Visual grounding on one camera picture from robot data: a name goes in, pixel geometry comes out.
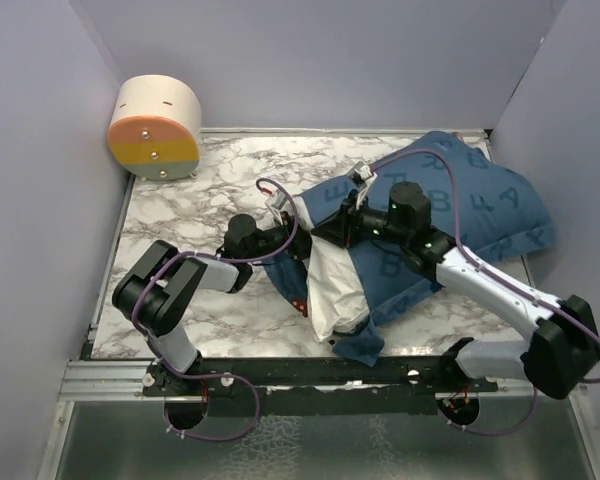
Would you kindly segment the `white pillow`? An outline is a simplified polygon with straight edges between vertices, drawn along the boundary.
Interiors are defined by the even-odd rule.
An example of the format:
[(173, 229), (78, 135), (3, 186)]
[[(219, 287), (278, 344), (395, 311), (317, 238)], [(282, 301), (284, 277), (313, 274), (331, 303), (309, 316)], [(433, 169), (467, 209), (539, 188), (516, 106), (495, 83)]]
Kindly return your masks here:
[(310, 234), (307, 311), (314, 337), (352, 334), (368, 317), (369, 306), (349, 251)]

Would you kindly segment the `aluminium frame rail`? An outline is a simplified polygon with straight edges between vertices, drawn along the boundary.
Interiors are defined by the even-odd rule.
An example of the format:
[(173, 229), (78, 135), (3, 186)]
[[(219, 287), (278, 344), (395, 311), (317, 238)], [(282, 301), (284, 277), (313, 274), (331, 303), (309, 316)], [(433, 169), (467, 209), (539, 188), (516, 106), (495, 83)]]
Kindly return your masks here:
[(70, 361), (61, 381), (65, 402), (133, 401), (142, 398), (149, 360)]

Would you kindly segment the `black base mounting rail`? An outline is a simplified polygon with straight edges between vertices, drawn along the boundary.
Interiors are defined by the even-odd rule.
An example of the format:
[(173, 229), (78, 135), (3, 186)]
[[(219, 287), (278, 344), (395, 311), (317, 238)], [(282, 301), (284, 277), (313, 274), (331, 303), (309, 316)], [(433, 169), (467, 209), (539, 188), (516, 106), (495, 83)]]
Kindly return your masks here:
[(438, 356), (382, 357), (372, 367), (340, 358), (206, 358), (186, 375), (162, 365), (146, 370), (142, 393), (201, 403), (211, 416), (317, 416), (373, 413), (434, 415), (446, 396), (494, 392)]

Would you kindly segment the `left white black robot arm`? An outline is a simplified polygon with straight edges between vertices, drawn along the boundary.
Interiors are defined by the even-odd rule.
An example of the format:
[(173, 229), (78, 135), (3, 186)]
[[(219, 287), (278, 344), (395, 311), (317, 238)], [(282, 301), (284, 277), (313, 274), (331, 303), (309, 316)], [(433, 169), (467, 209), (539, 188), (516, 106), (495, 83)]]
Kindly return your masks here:
[(310, 235), (296, 217), (284, 212), (274, 227), (262, 230), (252, 216), (238, 214), (229, 220), (213, 255), (181, 252), (166, 241), (155, 241), (117, 284), (112, 304), (164, 365), (169, 386), (190, 394), (203, 374), (201, 352), (182, 325), (194, 294), (237, 293), (250, 280), (254, 263), (268, 265), (281, 254), (305, 260), (310, 250)]

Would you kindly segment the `cream orange cylindrical container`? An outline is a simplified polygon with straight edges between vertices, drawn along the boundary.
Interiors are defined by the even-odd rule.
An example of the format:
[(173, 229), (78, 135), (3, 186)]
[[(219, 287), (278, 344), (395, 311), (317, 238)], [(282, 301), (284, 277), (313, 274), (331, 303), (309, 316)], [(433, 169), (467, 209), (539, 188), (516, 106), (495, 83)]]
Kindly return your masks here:
[(140, 75), (120, 87), (107, 132), (109, 149), (131, 174), (154, 181), (190, 176), (200, 162), (202, 110), (194, 91), (166, 75)]

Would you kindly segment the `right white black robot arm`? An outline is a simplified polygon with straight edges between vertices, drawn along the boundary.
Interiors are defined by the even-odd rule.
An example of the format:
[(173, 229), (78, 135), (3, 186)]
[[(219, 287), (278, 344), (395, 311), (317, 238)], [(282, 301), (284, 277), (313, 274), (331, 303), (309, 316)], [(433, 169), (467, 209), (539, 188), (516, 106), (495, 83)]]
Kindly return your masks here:
[(431, 203), (421, 187), (391, 187), (388, 207), (369, 206), (352, 190), (312, 235), (340, 248), (363, 240), (398, 246), (413, 272), (481, 304), (512, 326), (518, 341), (458, 341), (439, 367), (441, 383), (461, 391), (475, 378), (529, 381), (543, 394), (564, 399), (600, 361), (600, 343), (590, 304), (561, 299), (494, 268), (431, 223)]

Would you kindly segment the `blue cartoon print pillowcase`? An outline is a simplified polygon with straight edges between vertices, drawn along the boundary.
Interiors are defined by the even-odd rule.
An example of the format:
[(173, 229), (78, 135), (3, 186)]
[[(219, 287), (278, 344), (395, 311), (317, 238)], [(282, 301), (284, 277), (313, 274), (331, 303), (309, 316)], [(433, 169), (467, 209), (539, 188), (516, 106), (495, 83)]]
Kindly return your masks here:
[[(449, 133), (429, 132), (372, 167), (378, 177), (368, 195), (371, 208), (386, 210), (391, 187), (414, 182), (430, 200), (433, 225), (449, 235), (458, 234), (463, 246), (489, 263), (556, 243), (549, 210), (531, 182), (491, 163), (481, 150)], [(372, 366), (384, 347), (379, 327), (441, 287), (408, 269), (395, 245), (363, 241), (346, 250), (362, 283), (369, 315), (352, 334), (340, 334), (333, 351)], [(307, 306), (304, 261), (281, 254), (264, 270), (285, 300)]]

